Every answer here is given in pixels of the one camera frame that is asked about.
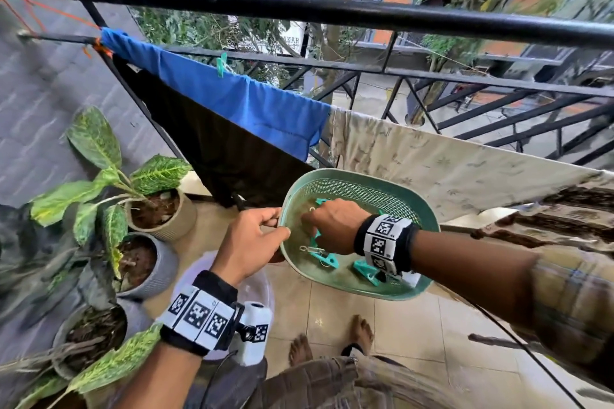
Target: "blue cloth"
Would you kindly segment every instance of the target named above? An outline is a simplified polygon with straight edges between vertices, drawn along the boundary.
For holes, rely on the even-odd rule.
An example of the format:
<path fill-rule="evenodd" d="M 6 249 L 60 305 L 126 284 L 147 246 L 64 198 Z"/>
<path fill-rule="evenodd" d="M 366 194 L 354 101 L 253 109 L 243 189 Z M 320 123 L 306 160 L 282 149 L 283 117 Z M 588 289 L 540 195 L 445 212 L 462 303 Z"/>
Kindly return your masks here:
<path fill-rule="evenodd" d="M 172 54 L 127 34 L 103 28 L 102 44 L 129 63 L 155 74 L 168 86 L 233 123 L 307 159 L 318 143 L 330 105 Z"/>

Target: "person's right foot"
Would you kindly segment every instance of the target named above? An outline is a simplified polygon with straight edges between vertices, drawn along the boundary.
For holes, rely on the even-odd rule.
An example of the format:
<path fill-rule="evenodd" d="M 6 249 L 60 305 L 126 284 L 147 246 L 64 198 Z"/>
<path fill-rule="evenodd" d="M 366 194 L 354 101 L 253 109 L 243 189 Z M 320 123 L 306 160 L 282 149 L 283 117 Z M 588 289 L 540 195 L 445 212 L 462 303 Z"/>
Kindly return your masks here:
<path fill-rule="evenodd" d="M 371 353 L 373 345 L 373 332 L 369 326 L 369 322 L 361 316 L 355 315 L 352 318 L 352 325 L 349 330 L 350 343 L 356 343 L 362 348 L 362 353 L 368 356 Z"/>
<path fill-rule="evenodd" d="M 290 352 L 288 353 L 288 360 L 290 361 L 290 367 L 303 364 L 308 360 L 313 360 L 313 354 L 311 353 L 311 347 L 307 336 L 299 335 L 294 338 L 294 341 L 290 345 Z"/>

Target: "green plastic basket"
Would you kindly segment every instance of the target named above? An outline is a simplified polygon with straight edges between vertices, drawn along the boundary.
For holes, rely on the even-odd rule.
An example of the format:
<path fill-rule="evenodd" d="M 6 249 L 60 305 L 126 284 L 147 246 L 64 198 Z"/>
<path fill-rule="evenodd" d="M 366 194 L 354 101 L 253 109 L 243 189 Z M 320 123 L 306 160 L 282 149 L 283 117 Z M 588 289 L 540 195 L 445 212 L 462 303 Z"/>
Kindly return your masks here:
<path fill-rule="evenodd" d="M 281 244 L 281 252 L 294 270 L 336 289 L 391 301 L 410 299 L 428 288 L 432 280 L 424 275 L 415 288 L 405 281 L 390 278 L 375 286 L 352 268 L 355 260 L 363 259 L 357 254 L 337 256 L 340 266 L 334 269 L 322 266 L 318 259 L 302 252 L 301 246 L 310 245 L 310 235 L 302 226 L 301 215 L 317 206 L 317 198 L 353 200 L 372 214 L 381 210 L 409 218 L 423 230 L 440 231 L 429 204 L 411 189 L 365 174 L 321 168 L 304 174 L 292 185 L 282 208 L 279 223 L 290 228 L 292 234 Z"/>

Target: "wristband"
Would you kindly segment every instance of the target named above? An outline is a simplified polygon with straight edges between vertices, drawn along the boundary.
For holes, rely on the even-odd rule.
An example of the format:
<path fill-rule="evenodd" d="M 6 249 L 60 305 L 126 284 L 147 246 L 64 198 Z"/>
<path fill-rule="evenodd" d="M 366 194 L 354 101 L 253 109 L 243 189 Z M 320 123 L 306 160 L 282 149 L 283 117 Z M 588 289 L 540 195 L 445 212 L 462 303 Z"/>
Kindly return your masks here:
<path fill-rule="evenodd" d="M 160 317 L 160 339 L 201 357 L 215 349 L 228 349 L 243 311 L 236 303 L 237 293 L 216 274 L 202 271 Z"/>
<path fill-rule="evenodd" d="M 387 274 L 411 271 L 411 244 L 420 227 L 410 219 L 371 215 L 358 229 L 354 250 L 366 263 Z"/>

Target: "black cable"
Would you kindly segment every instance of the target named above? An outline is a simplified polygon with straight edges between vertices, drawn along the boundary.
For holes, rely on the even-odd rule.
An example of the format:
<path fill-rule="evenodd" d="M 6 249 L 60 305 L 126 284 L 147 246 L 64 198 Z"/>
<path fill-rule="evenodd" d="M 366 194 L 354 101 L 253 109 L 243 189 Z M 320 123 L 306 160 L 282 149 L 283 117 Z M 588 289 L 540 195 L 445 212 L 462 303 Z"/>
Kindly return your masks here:
<path fill-rule="evenodd" d="M 207 388 L 204 390 L 203 402 L 201 403 L 202 407 L 204 407 L 204 408 L 207 407 L 207 395 L 209 394 L 209 389 L 211 388 L 211 383 L 213 382 L 213 379 L 217 375 L 217 371 L 220 370 L 220 367 L 224 365 L 224 362 L 226 362 L 228 359 L 230 359 L 232 356 L 234 356 L 237 352 L 239 352 L 239 351 L 229 352 L 226 355 L 226 357 L 224 359 L 222 359 L 222 361 L 220 362 L 220 365 L 213 371 L 213 375 L 211 375 L 211 378 L 209 379 L 209 382 L 207 383 Z"/>
<path fill-rule="evenodd" d="M 555 377 L 552 372 L 549 371 L 548 367 L 544 366 L 543 363 L 541 362 L 541 360 L 537 359 L 535 357 L 535 355 L 533 354 L 533 352 L 528 349 L 528 347 L 526 347 L 526 345 L 524 343 L 522 343 L 516 336 L 514 336 L 513 333 L 511 333 L 507 328 L 505 328 L 502 324 L 499 323 L 499 321 L 497 319 L 495 319 L 495 317 L 493 317 L 492 315 L 490 315 L 486 310 L 482 309 L 480 306 L 478 306 L 477 304 L 475 304 L 474 302 L 471 302 L 469 299 L 463 298 L 465 299 L 465 301 L 467 301 L 469 304 L 471 304 L 473 307 L 475 307 L 477 310 L 479 310 L 480 312 L 482 312 L 484 314 L 484 316 L 486 316 L 486 318 L 490 319 L 493 323 L 495 323 L 495 325 L 499 328 L 501 328 L 506 335 L 508 335 L 512 340 L 514 340 L 516 342 L 516 344 L 518 346 L 520 346 L 530 357 L 531 359 L 533 359 L 538 366 L 541 367 L 541 369 L 546 372 L 546 374 L 552 379 L 553 382 L 555 382 L 557 384 L 557 386 L 559 388 L 561 388 L 563 390 L 563 392 L 569 396 L 569 398 L 575 403 L 575 405 L 577 405 L 579 407 L 579 409 L 586 409 L 582 403 L 580 401 L 578 401 L 578 398 L 576 398 L 572 392 L 570 390 L 568 390 L 567 388 L 565 388 L 564 384 L 561 383 L 559 381 L 559 379 L 557 377 Z"/>

